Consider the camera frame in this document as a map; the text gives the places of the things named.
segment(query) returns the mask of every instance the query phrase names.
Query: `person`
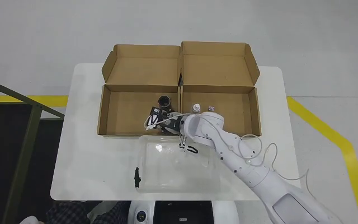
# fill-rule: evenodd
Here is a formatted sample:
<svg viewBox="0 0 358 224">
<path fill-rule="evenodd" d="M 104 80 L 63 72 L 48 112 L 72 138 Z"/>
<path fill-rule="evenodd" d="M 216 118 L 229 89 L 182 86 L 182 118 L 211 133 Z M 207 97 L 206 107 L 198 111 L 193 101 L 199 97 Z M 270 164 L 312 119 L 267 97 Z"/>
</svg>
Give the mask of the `person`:
<svg viewBox="0 0 358 224">
<path fill-rule="evenodd" d="M 25 218 L 20 224 L 90 224 L 88 214 L 102 201 L 71 201 L 54 204 L 47 212 L 46 222 L 36 217 Z M 108 212 L 98 215 L 92 224 L 126 224 L 131 201 L 118 201 Z"/>
</svg>

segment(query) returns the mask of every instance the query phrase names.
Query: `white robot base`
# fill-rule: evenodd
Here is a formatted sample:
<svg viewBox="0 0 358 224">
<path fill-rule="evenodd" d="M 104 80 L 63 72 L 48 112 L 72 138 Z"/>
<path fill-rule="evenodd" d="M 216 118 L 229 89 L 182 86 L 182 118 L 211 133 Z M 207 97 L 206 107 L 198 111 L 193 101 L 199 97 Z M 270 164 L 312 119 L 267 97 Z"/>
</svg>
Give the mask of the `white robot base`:
<svg viewBox="0 0 358 224">
<path fill-rule="evenodd" d="M 128 224 L 239 224 L 234 201 L 132 201 Z"/>
</svg>

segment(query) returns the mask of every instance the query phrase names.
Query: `plaid shirt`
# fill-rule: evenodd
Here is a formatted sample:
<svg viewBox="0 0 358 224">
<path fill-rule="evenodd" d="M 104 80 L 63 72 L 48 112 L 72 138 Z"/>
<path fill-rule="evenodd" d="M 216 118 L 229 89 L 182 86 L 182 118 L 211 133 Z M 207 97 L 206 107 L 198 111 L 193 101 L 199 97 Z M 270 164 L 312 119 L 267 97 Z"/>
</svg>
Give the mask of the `plaid shirt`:
<svg viewBox="0 0 358 224">
<path fill-rule="evenodd" d="M 130 201 L 119 201 L 109 211 L 96 217 L 93 224 L 126 224 Z M 46 224 L 90 224 L 83 202 L 61 202 L 47 212 Z"/>
</svg>

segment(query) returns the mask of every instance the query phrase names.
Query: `clear plastic container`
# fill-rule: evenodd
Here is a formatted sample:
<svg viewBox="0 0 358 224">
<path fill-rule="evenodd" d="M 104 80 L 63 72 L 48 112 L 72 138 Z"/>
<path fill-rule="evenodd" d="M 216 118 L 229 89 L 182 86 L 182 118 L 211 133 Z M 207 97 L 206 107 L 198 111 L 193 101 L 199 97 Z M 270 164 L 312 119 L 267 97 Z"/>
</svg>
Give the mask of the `clear plastic container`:
<svg viewBox="0 0 358 224">
<path fill-rule="evenodd" d="M 217 158 L 212 148 L 197 143 L 179 148 L 179 137 L 141 136 L 138 173 L 141 193 L 214 193 L 220 190 Z"/>
</svg>

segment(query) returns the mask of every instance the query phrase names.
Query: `open cardboard box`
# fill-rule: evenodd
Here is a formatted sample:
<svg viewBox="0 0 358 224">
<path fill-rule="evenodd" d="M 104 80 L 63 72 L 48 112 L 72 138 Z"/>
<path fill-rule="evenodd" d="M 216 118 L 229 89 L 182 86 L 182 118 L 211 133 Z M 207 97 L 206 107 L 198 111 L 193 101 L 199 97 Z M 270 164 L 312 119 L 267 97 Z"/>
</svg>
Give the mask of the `open cardboard box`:
<svg viewBox="0 0 358 224">
<path fill-rule="evenodd" d="M 197 103 L 201 112 L 214 106 L 225 131 L 261 135 L 255 88 L 260 72 L 248 44 L 182 42 L 181 75 L 182 113 Z"/>
<path fill-rule="evenodd" d="M 162 95 L 180 110 L 179 46 L 115 45 L 102 68 L 103 86 L 97 134 L 160 135 L 143 123 Z"/>
</svg>

